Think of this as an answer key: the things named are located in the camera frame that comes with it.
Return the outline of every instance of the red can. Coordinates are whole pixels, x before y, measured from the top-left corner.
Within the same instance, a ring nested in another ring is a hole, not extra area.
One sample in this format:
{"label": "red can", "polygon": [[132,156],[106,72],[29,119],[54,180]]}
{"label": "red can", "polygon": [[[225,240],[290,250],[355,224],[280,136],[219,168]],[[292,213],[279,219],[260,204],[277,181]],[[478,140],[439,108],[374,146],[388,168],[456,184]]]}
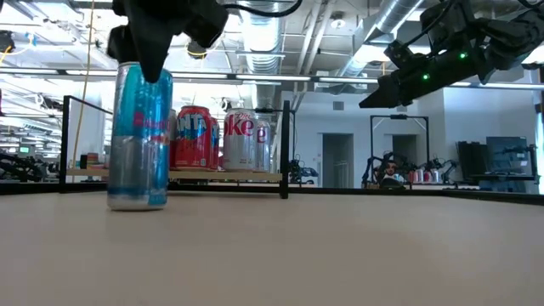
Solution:
{"label": "red can", "polygon": [[216,171],[219,164],[219,123],[212,117],[212,148],[210,157],[210,170]]}
{"label": "red can", "polygon": [[176,110],[170,110],[170,115],[168,116],[168,132],[170,133],[170,151],[168,157],[168,165],[170,168],[176,167],[176,134],[178,129],[176,128],[178,122],[178,115]]}
{"label": "red can", "polygon": [[211,165],[212,117],[206,107],[184,106],[178,115],[176,168],[207,170]]}

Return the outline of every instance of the soda can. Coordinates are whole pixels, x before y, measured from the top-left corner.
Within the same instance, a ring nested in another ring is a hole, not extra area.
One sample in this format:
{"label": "soda can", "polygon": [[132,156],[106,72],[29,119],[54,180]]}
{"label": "soda can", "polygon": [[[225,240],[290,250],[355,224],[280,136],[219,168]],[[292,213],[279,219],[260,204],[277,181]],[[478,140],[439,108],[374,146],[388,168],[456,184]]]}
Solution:
{"label": "soda can", "polygon": [[111,133],[108,206],[156,210],[167,204],[172,74],[146,82],[138,63],[119,65]]}
{"label": "soda can", "polygon": [[257,120],[255,111],[230,109],[224,118],[223,164],[227,171],[255,171]]}
{"label": "soda can", "polygon": [[218,120],[212,117],[212,148],[210,153],[210,170],[217,171],[219,164],[219,123]]}
{"label": "soda can", "polygon": [[264,119],[257,120],[257,158],[255,171],[270,172],[270,124]]}
{"label": "soda can", "polygon": [[173,168],[176,164],[176,133],[178,132],[178,114],[176,113],[176,110],[170,110],[170,115],[168,115],[168,124],[168,129],[170,130],[168,167]]}
{"label": "soda can", "polygon": [[440,172],[433,170],[433,183],[440,184]]}
{"label": "soda can", "polygon": [[423,183],[424,176],[425,176],[424,173],[425,172],[423,171],[423,169],[417,169],[416,170],[416,177],[417,177],[416,183]]}
{"label": "soda can", "polygon": [[212,117],[206,107],[184,106],[178,115],[176,169],[206,171],[212,156]]}

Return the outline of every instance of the table surface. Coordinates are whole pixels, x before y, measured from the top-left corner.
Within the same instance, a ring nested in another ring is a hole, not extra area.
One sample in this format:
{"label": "table surface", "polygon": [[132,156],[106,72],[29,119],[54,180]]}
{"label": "table surface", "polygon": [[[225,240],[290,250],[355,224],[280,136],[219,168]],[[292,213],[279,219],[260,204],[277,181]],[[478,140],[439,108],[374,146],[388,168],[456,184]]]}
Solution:
{"label": "table surface", "polygon": [[450,198],[0,196],[2,305],[544,305],[544,207]]}

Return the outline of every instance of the black pole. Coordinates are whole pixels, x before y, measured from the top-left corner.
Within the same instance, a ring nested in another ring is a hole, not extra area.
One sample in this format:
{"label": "black pole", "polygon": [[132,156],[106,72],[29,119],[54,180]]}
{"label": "black pole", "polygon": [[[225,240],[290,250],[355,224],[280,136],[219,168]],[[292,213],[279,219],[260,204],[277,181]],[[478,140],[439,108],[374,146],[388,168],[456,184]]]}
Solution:
{"label": "black pole", "polygon": [[60,135],[60,169],[59,192],[66,191],[66,168],[68,167],[68,124],[70,118],[70,96],[65,96],[62,102],[62,132]]}
{"label": "black pole", "polygon": [[281,113],[281,148],[280,148],[280,197],[286,199],[289,197],[289,118],[291,103],[289,100],[283,101],[283,111]]}
{"label": "black pole", "polygon": [[431,160],[431,144],[428,132],[428,117],[424,117],[423,120],[425,120],[425,137],[427,137],[427,162],[429,162]]}
{"label": "black pole", "polygon": [[86,106],[90,107],[90,108],[94,108],[94,109],[97,110],[97,111],[102,111],[102,112],[104,112],[104,113],[106,113],[106,114],[113,115],[113,113],[112,113],[111,111],[105,110],[105,109],[103,109],[103,108],[101,108],[101,107],[98,107],[98,106],[96,106],[96,105],[90,104],[90,103],[88,103],[87,101],[84,101],[84,100],[82,100],[82,99],[76,98],[76,97],[74,97],[74,96],[68,96],[68,98],[69,98],[69,99],[73,99],[73,100],[75,100],[75,101],[77,101],[77,102],[79,102],[79,103],[81,103],[81,104],[83,104],[83,105],[86,105]]}
{"label": "black pole", "polygon": [[297,130],[297,115],[295,112],[292,113],[292,159],[295,159],[295,137],[297,137],[295,131]]}
{"label": "black pole", "polygon": [[[374,156],[374,118],[375,116],[371,116],[371,159]],[[371,182],[374,183],[374,160],[371,163]]]}

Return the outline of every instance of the yellow cable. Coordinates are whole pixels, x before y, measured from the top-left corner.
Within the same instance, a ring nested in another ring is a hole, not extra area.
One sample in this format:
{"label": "yellow cable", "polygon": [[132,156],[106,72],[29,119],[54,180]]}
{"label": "yellow cable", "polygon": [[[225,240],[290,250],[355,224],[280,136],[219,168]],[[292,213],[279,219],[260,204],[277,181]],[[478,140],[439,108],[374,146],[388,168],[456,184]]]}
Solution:
{"label": "yellow cable", "polygon": [[26,45],[26,48],[24,48],[24,49],[22,49],[20,51],[13,52],[13,53],[9,54],[8,51],[11,49],[11,46],[9,46],[9,49],[6,49],[6,51],[4,51],[2,53],[2,56],[13,56],[13,55],[23,54],[24,52],[26,52],[28,49],[30,49],[32,47],[32,38],[33,37],[34,37],[33,34],[28,35],[28,44]]}
{"label": "yellow cable", "polygon": [[203,53],[190,52],[190,51],[189,51],[189,43],[190,43],[190,42],[187,42],[187,43],[185,44],[185,51],[187,51],[188,54],[191,54],[191,55],[194,55],[194,56],[201,56],[201,57],[204,59],[204,55],[209,54],[210,52],[213,52],[213,51],[215,51],[215,49],[218,48],[219,41],[220,41],[221,39],[223,39],[223,36],[224,36],[224,34],[221,35],[220,38],[218,38],[218,40],[217,40],[216,43],[215,43],[215,46],[213,46],[213,48],[210,49],[210,50],[206,50],[206,52],[203,52]]}
{"label": "yellow cable", "polygon": [[[85,83],[83,84],[83,96],[82,100],[85,100],[85,96],[87,95],[87,82],[88,82],[88,73],[91,69],[91,42],[93,40],[93,20],[94,20],[94,0],[91,2],[91,22],[89,25],[89,33],[88,33],[88,45],[87,45],[87,73],[85,74]],[[74,155],[72,157],[72,167],[76,167],[76,153],[77,153],[77,143],[79,142],[79,131],[82,127],[82,118],[83,118],[83,107],[85,105],[81,106],[81,109],[79,110],[79,120],[77,122],[77,131],[76,131],[76,143],[74,144]]]}
{"label": "yellow cable", "polygon": [[6,51],[4,51],[4,52],[2,53],[2,58],[0,58],[0,66],[2,66],[3,59],[6,57],[6,54],[8,54],[9,50],[11,50],[11,46],[8,46],[8,47],[6,48]]}

